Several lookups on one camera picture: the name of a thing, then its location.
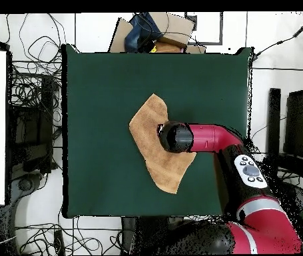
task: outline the black bag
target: black bag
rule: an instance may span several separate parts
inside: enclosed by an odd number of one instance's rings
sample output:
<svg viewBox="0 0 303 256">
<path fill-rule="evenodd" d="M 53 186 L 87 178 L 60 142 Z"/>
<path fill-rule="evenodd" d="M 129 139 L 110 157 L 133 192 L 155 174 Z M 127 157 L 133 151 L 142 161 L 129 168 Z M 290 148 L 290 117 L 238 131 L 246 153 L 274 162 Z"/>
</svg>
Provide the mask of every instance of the black bag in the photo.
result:
<svg viewBox="0 0 303 256">
<path fill-rule="evenodd" d="M 125 37 L 125 51 L 128 53 L 149 53 L 154 47 L 152 41 L 163 36 L 148 12 L 133 16 L 129 23 L 133 30 Z"/>
</svg>

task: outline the white stripe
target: white stripe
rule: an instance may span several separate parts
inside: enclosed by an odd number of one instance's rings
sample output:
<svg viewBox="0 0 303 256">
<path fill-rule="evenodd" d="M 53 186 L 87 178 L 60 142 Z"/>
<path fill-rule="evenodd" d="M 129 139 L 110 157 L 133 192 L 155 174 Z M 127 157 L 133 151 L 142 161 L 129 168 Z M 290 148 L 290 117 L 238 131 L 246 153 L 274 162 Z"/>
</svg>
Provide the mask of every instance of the white stripe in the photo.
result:
<svg viewBox="0 0 303 256">
<path fill-rule="evenodd" d="M 242 225 L 239 225 L 238 223 L 234 223 L 234 224 L 237 225 L 239 228 L 241 228 L 244 231 L 245 235 L 247 236 L 248 242 L 250 243 L 250 254 L 258 254 L 258 250 L 256 248 L 256 244 L 255 244 L 255 240 L 253 239 L 253 236 Z"/>
<path fill-rule="evenodd" d="M 236 218 L 240 220 L 240 212 L 241 210 L 244 211 L 244 214 L 249 216 L 250 214 L 260 211 L 260 210 L 267 210 L 267 209 L 273 209 L 281 211 L 285 214 L 285 212 L 282 210 L 281 206 L 278 202 L 276 202 L 274 199 L 267 199 L 267 198 L 261 198 L 256 199 L 253 201 L 250 201 L 243 205 L 241 208 L 238 209 L 236 212 Z"/>
</svg>

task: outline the floor tile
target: floor tile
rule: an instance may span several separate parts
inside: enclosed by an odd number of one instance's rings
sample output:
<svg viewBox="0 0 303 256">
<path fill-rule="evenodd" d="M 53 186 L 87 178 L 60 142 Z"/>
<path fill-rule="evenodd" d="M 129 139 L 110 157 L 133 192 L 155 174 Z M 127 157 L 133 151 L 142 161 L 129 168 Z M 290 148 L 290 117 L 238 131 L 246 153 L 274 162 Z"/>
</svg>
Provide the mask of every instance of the floor tile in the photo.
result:
<svg viewBox="0 0 303 256">
<path fill-rule="evenodd" d="M 291 38 L 303 26 L 303 12 L 248 12 L 247 46 L 257 53 Z M 303 32 L 294 39 L 263 52 L 255 67 L 303 69 Z"/>
</svg>

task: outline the button panel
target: button panel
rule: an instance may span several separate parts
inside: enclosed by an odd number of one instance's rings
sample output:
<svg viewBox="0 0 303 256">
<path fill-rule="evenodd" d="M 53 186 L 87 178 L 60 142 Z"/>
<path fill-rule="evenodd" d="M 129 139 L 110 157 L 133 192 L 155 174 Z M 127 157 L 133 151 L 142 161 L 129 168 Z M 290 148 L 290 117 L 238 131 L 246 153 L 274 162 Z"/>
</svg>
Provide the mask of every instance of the button panel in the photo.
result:
<svg viewBox="0 0 303 256">
<path fill-rule="evenodd" d="M 260 171 L 258 168 L 255 168 L 255 166 L 247 165 L 244 166 L 244 169 L 242 170 L 245 175 L 251 176 L 251 177 L 257 177 L 260 174 Z"/>
<path fill-rule="evenodd" d="M 259 168 L 251 157 L 247 155 L 239 155 L 235 158 L 234 165 L 245 185 L 258 189 L 264 189 L 267 187 L 265 178 L 262 176 Z"/>
</svg>

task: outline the white floor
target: white floor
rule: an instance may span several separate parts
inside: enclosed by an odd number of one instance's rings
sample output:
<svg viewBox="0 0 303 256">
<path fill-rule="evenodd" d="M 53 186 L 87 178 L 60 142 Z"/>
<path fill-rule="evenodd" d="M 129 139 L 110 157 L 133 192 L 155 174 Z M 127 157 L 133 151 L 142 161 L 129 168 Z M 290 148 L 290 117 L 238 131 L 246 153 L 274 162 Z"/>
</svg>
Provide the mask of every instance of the white floor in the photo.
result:
<svg viewBox="0 0 303 256">
<path fill-rule="evenodd" d="M 196 40 L 216 41 L 219 23 L 210 17 L 215 17 L 212 13 L 206 15 L 198 14 L 198 29 Z M 111 42 L 113 31 L 119 17 L 129 20 L 132 13 L 81 13 L 81 14 L 53 14 L 55 19 L 61 23 L 65 29 L 65 37 L 61 27 L 61 42 L 72 43 L 77 46 L 80 52 L 106 52 Z M 27 60 L 22 42 L 19 38 L 20 28 L 25 19 L 25 15 L 10 15 L 9 28 L 11 51 L 13 60 Z M 259 52 L 267 46 L 291 37 L 303 25 L 303 12 L 224 12 L 223 22 L 223 44 L 221 46 L 208 46 L 206 52 L 210 53 L 235 53 L 241 47 L 255 47 L 255 52 Z M 204 34 L 202 26 L 210 30 Z M 36 39 L 48 35 L 58 43 L 57 30 L 54 23 L 47 14 L 29 14 L 25 25 L 21 29 L 21 38 L 25 48 L 30 46 Z M 9 38 L 6 16 L 0 15 L 0 41 L 6 42 Z M 31 52 L 38 52 L 42 44 L 33 46 Z M 42 59 L 51 59 L 55 54 L 54 47 L 46 47 Z M 254 62 L 253 70 L 253 100 L 252 100 L 252 131 L 251 134 L 266 125 L 266 104 L 268 90 L 271 87 L 282 90 L 282 116 L 286 115 L 286 99 L 291 91 L 303 89 L 303 33 L 288 42 L 265 51 Z M 280 149 L 282 150 L 284 125 L 282 122 Z M 254 136 L 254 143 L 261 152 L 265 150 L 266 130 L 260 131 Z M 60 138 L 55 146 L 62 146 Z M 58 164 L 62 164 L 61 149 L 55 149 L 54 158 Z M 48 178 L 46 186 L 36 191 L 31 196 L 21 200 L 16 217 L 16 226 L 25 227 L 28 225 L 57 223 L 57 215 L 63 200 L 62 196 L 62 172 L 60 169 L 53 171 Z M 65 229 L 72 228 L 72 220 L 60 219 L 61 225 Z M 120 229 L 121 220 L 119 217 L 81 217 L 79 228 L 84 237 L 95 237 L 101 241 L 103 248 L 111 246 L 109 240 L 111 235 L 116 235 L 116 231 L 99 231 L 95 229 Z M 35 230 L 20 229 L 17 232 L 17 244 L 26 242 Z M 64 235 L 65 244 L 71 244 L 71 238 Z M 97 243 L 90 242 L 91 249 L 98 247 Z M 27 247 L 28 251 L 36 251 L 33 245 Z M 76 255 L 88 255 L 84 249 L 75 252 Z M 112 248 L 108 255 L 119 254 L 119 250 Z"/>
</svg>

